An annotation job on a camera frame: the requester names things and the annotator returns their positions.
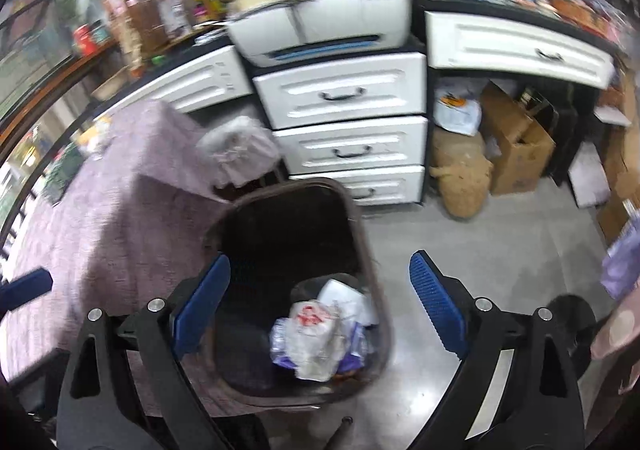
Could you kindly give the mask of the purple plastic pouch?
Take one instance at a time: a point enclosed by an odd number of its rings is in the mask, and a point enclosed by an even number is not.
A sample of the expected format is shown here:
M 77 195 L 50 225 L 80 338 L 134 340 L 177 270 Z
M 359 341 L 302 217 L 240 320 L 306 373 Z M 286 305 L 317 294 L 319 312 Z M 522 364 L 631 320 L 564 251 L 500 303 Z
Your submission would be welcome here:
M 293 370 L 299 380 L 318 383 L 361 370 L 369 349 L 366 330 L 358 322 L 350 330 L 339 321 L 329 331 L 304 334 L 291 318 L 282 318 L 274 322 L 269 341 L 276 366 Z

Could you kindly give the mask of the white face mask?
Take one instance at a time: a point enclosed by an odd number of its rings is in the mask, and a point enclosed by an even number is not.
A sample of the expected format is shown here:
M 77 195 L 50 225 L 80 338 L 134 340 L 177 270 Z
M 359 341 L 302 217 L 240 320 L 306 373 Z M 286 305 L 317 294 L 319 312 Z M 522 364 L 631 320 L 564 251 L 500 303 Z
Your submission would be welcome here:
M 372 298 L 339 280 L 330 279 L 326 282 L 317 300 L 324 306 L 335 307 L 340 312 L 341 319 L 350 326 L 359 324 L 367 328 L 378 324 L 378 314 L 373 307 Z

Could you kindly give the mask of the white red plastic bag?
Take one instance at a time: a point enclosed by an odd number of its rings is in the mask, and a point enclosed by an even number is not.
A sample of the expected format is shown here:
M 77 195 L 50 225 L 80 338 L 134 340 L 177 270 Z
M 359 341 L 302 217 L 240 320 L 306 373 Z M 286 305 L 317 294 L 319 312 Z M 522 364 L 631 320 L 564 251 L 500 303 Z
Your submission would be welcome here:
M 286 322 L 285 346 L 296 378 L 329 381 L 347 349 L 340 312 L 318 300 L 295 303 Z

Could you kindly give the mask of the black trash bin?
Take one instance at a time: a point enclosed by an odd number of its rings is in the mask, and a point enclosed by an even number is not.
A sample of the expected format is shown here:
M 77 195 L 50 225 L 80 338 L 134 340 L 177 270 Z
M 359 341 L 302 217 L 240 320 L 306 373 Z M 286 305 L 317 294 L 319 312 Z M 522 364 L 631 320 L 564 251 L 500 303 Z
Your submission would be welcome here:
M 203 251 L 226 255 L 231 269 L 198 356 L 210 392 L 239 410 L 310 408 L 356 396 L 380 377 L 392 348 L 390 315 L 360 209 L 339 182 L 293 180 L 242 196 L 209 228 Z M 332 279 L 372 306 L 368 353 L 360 370 L 326 383 L 299 380 L 271 361 L 269 333 L 294 303 L 317 297 Z

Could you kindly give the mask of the black stool base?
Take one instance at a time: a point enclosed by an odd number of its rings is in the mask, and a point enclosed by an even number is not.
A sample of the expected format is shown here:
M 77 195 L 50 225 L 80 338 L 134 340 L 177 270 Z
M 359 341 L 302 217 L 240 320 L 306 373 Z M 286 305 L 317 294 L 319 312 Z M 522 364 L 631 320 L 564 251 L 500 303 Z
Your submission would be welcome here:
M 576 378 L 581 378 L 591 362 L 590 346 L 597 327 L 593 309 L 584 298 L 574 294 L 556 296 L 547 308 L 565 333 Z

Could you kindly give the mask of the purple striped tablecloth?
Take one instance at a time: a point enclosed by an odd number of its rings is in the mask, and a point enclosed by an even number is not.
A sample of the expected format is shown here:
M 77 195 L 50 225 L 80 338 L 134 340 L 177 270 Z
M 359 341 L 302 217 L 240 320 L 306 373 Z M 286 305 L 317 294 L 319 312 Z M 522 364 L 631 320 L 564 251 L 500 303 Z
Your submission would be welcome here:
M 47 269 L 52 290 L 1 322 L 1 370 L 12 380 L 68 349 L 92 308 L 130 314 L 166 297 L 209 262 L 203 239 L 228 201 L 196 144 L 201 126 L 158 101 L 118 110 L 99 158 L 82 164 L 62 200 L 36 202 L 4 275 Z

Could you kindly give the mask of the burlap sack on floor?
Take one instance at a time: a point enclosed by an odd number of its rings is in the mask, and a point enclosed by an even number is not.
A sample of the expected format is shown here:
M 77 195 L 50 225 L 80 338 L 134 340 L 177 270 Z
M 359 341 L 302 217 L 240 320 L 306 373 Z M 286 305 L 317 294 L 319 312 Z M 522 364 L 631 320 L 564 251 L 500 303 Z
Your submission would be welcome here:
M 436 127 L 430 175 L 437 180 L 442 205 L 457 219 L 471 219 L 483 208 L 494 169 L 485 156 L 480 132 L 465 136 Z

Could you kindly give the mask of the cardboard box on floor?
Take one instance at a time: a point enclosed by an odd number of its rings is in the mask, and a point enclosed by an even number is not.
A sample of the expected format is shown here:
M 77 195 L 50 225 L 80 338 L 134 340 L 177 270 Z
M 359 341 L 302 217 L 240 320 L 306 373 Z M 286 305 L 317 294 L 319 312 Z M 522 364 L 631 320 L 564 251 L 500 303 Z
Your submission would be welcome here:
M 480 106 L 480 132 L 494 164 L 490 193 L 534 191 L 555 149 L 553 139 L 494 82 L 480 93 Z

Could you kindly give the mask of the red tin can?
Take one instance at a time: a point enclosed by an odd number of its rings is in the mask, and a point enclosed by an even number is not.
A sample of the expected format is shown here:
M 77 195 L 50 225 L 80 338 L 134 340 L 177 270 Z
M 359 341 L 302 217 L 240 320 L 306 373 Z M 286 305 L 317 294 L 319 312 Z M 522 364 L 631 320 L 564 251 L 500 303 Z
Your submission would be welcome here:
M 76 49 L 83 57 L 91 56 L 98 50 L 88 24 L 78 26 L 73 32 L 73 36 Z

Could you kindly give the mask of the white drawer cabinet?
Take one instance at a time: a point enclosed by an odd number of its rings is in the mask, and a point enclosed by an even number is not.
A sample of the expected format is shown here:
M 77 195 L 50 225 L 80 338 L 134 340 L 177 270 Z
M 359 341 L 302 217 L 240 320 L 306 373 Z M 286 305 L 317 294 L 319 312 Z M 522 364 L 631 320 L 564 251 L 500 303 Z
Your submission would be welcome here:
M 308 64 L 259 75 L 254 85 L 291 178 L 334 179 L 362 206 L 421 202 L 424 54 Z

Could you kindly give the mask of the white desk drawer right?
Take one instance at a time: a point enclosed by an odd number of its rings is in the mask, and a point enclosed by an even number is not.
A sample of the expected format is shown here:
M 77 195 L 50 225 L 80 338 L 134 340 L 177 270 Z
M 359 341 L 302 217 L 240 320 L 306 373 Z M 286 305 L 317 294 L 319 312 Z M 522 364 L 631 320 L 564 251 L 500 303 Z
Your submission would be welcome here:
M 582 40 L 539 26 L 475 14 L 425 14 L 428 58 L 434 69 L 538 75 L 605 89 L 614 59 Z

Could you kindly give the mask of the white printer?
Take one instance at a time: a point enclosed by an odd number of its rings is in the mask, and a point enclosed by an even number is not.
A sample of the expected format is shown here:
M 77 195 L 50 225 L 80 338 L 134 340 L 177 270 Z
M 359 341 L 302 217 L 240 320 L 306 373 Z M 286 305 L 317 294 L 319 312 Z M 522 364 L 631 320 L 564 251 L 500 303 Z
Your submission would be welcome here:
M 298 0 L 250 10 L 227 24 L 230 40 L 255 66 L 403 45 L 412 0 Z

